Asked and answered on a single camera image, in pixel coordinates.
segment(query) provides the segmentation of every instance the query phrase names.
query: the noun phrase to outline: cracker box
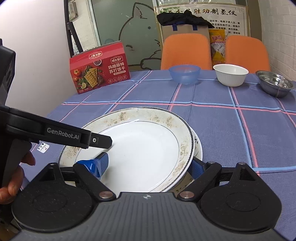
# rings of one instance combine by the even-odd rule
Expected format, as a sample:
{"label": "cracker box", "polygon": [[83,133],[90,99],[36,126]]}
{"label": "cracker box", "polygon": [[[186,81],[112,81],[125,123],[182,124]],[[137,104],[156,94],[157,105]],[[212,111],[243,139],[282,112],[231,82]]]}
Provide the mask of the cracker box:
{"label": "cracker box", "polygon": [[78,94],[130,79],[121,41],[73,56],[70,72]]}

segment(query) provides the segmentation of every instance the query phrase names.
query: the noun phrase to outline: blue plaid tablecloth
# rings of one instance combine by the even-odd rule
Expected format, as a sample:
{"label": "blue plaid tablecloth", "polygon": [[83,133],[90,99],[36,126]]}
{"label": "blue plaid tablecloth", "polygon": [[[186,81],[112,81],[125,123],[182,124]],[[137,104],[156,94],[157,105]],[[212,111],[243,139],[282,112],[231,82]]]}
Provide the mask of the blue plaid tablecloth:
{"label": "blue plaid tablecloth", "polygon": [[[249,74],[243,85],[229,88],[214,71],[201,71],[195,85],[180,85],[168,71],[131,73],[131,79],[87,93],[76,94],[48,118],[82,127],[111,111],[152,106],[181,116],[195,130],[203,161],[234,167],[247,162],[282,202],[276,230],[289,240],[296,237],[296,91],[283,99],[263,92],[259,79]],[[50,145],[45,153],[32,147],[36,165],[23,164],[31,181],[49,162],[57,162],[63,146]]]}

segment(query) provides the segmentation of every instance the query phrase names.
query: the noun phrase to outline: black cloth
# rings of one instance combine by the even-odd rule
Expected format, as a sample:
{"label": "black cloth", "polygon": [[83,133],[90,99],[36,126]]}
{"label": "black cloth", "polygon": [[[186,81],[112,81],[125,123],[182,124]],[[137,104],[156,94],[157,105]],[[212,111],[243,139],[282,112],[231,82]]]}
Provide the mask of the black cloth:
{"label": "black cloth", "polygon": [[186,10],[184,13],[162,12],[156,17],[162,26],[173,25],[181,22],[182,24],[208,25],[209,28],[215,28],[210,22],[206,21],[202,17],[193,15],[189,10]]}

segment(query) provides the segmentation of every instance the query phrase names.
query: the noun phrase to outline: snack bag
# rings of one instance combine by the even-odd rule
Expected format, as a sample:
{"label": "snack bag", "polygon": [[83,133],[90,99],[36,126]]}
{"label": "snack bag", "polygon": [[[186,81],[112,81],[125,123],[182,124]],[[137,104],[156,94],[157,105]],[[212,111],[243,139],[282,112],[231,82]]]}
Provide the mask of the snack bag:
{"label": "snack bag", "polygon": [[225,63],[225,30],[209,29],[212,65]]}
{"label": "snack bag", "polygon": [[73,56],[70,58],[70,73],[78,94],[130,79],[120,41]]}

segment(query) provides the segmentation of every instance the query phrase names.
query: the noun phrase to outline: metal bowl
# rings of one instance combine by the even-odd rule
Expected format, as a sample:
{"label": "metal bowl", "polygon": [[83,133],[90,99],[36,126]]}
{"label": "metal bowl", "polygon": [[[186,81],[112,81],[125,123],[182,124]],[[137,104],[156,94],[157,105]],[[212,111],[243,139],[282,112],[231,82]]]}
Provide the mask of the metal bowl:
{"label": "metal bowl", "polygon": [[293,81],[269,71],[257,71],[261,88],[268,94],[281,98],[294,89]]}

